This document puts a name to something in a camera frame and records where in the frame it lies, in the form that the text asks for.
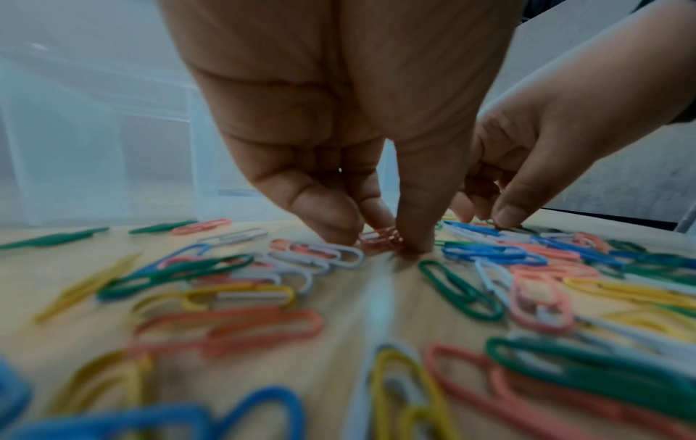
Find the plastic container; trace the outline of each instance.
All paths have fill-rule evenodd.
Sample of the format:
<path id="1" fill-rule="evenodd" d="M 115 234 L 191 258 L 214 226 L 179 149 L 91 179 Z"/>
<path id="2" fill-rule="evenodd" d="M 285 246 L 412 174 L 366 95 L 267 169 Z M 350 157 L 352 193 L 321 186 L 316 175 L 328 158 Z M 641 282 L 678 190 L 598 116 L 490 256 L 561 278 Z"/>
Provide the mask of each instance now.
<path id="1" fill-rule="evenodd" d="M 235 166 L 152 1 L 8 0 L 0 28 L 0 226 L 291 218 Z M 389 142 L 378 172 L 396 207 Z"/>

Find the table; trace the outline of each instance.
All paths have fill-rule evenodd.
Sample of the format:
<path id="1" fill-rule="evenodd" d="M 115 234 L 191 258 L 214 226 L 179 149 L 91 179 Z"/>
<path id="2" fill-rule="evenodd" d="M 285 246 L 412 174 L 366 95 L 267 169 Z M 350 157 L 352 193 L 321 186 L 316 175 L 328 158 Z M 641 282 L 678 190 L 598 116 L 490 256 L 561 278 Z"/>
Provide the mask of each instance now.
<path id="1" fill-rule="evenodd" d="M 652 252 L 688 256 L 693 255 L 695 249 L 689 237 L 682 234 L 564 212 L 542 210 L 525 225 L 635 241 Z M 162 288 L 112 304 L 85 302 L 43 325 L 30 324 L 31 316 L 60 290 L 127 254 L 142 251 L 138 264 L 144 265 L 204 236 L 252 227 L 269 230 L 268 240 L 318 240 L 299 222 L 235 223 L 231 227 L 190 236 L 129 236 L 126 231 L 130 227 L 114 227 L 108 234 L 63 246 L 16 249 L 0 254 L 0 350 L 35 389 L 34 400 L 22 420 L 37 418 L 47 399 L 80 365 L 119 348 L 128 337 L 126 317 L 131 305 Z M 65 229 L 0 231 L 0 243 L 59 231 Z M 446 233 L 439 232 L 439 235 L 448 238 Z M 214 252 L 262 251 L 268 240 L 217 248 Z M 442 260 L 439 251 L 436 253 L 420 258 Z M 502 336 L 509 330 L 502 323 L 472 320 L 450 306 L 425 282 L 415 266 L 416 260 L 381 254 L 368 258 L 358 270 L 334 270 L 330 275 L 317 278 L 315 290 L 302 304 L 326 318 L 326 328 L 316 339 L 216 360 L 201 360 L 195 354 L 158 360 L 155 367 L 158 401 L 204 402 L 213 414 L 222 415 L 252 390 L 283 384 L 295 390 L 304 402 L 309 419 L 308 439 L 337 439 L 357 369 L 363 355 L 377 341 L 399 339 L 419 351 L 435 341 L 482 350 L 486 339 Z M 450 267 L 474 285 L 481 285 L 472 270 L 459 265 Z M 574 307 L 585 315 L 631 308 L 625 302 L 573 291 L 568 293 Z M 461 364 L 445 367 L 461 383 L 483 390 L 483 375 L 475 369 Z M 654 438 L 553 404 L 543 402 L 540 406 L 608 439 Z M 451 400 L 449 408 L 463 438 L 529 438 L 473 408 Z M 281 410 L 270 405 L 253 412 L 230 438 L 280 439 L 283 425 Z"/>

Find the hand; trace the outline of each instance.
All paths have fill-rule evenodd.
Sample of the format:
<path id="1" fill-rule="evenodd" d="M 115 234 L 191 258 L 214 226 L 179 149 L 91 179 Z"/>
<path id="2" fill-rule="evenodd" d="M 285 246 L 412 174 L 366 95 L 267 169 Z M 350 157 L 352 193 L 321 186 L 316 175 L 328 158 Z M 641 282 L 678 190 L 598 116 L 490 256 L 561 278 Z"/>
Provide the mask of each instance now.
<path id="1" fill-rule="evenodd" d="M 429 250 L 519 0 L 159 0 L 239 169 L 327 241 L 394 224 L 376 174 L 394 141 L 405 243 Z"/>
<path id="2" fill-rule="evenodd" d="M 487 105 L 451 208 L 519 226 L 608 156 L 696 98 L 696 4 L 662 0 Z"/>

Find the wooden table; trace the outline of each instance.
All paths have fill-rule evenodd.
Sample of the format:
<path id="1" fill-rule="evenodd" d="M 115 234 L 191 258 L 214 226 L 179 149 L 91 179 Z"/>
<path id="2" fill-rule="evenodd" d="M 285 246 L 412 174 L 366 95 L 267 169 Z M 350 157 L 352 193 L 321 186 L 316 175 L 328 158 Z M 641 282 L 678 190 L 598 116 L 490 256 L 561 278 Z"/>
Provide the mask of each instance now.
<path id="1" fill-rule="evenodd" d="M 677 233 L 659 231 L 561 212 L 542 211 L 527 226 L 547 226 L 565 231 L 586 231 L 605 238 L 643 244 L 653 252 L 693 254 L 693 243 Z M 102 269 L 119 258 L 142 251 L 138 264 L 144 264 L 180 249 L 205 235 L 263 227 L 270 238 L 316 240 L 300 223 L 237 223 L 191 236 L 129 236 L 130 228 L 116 227 L 108 234 L 47 249 L 18 249 L 0 254 L 2 306 L 0 349 L 31 383 L 35 397 L 23 420 L 36 419 L 47 399 L 69 375 L 90 359 L 119 348 L 126 341 L 126 322 L 136 299 L 112 304 L 87 301 L 43 325 L 29 323 L 31 316 L 48 304 L 70 284 Z M 0 231 L 0 243 L 57 232 L 57 229 Z M 215 249 L 216 254 L 261 251 L 268 240 Z M 424 255 L 423 259 L 433 258 Z M 469 269 L 453 265 L 475 285 L 480 285 Z M 569 292 L 574 307 L 586 315 L 627 310 L 624 302 L 598 299 Z M 435 341 L 482 350 L 491 336 L 509 330 L 505 324 L 472 320 L 446 303 L 428 285 L 414 261 L 397 255 L 371 257 L 359 270 L 334 270 L 318 278 L 315 290 L 302 304 L 326 317 L 326 329 L 316 339 L 260 352 L 201 360 L 195 354 L 157 361 L 157 397 L 160 402 L 201 402 L 216 415 L 224 412 L 254 389 L 270 384 L 291 387 L 302 398 L 309 418 L 309 439 L 337 439 L 363 355 L 377 341 L 395 338 L 422 351 Z M 483 376 L 461 364 L 451 368 L 453 376 L 466 386 L 484 390 Z M 529 438 L 471 407 L 450 401 L 452 418 L 467 439 Z M 556 408 L 540 406 L 572 420 L 592 433 L 610 438 L 654 438 L 632 428 Z M 235 439 L 281 439 L 284 415 L 269 407 L 251 414 L 231 434 Z"/>

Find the sleeve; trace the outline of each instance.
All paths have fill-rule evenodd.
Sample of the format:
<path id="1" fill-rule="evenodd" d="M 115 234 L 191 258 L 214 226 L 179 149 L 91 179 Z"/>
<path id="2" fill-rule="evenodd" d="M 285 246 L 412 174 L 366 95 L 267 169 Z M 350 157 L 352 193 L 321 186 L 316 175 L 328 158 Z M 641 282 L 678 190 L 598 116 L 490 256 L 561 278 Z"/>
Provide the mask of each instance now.
<path id="1" fill-rule="evenodd" d="M 638 9 L 653 3 L 655 0 L 640 0 L 640 3 L 638 3 L 638 6 L 636 9 L 634 9 L 634 12 L 636 12 Z M 689 105 L 682 113 L 679 114 L 679 116 L 675 117 L 674 120 L 670 124 L 674 123 L 690 123 L 692 121 L 696 120 L 696 96 L 694 101 Z"/>

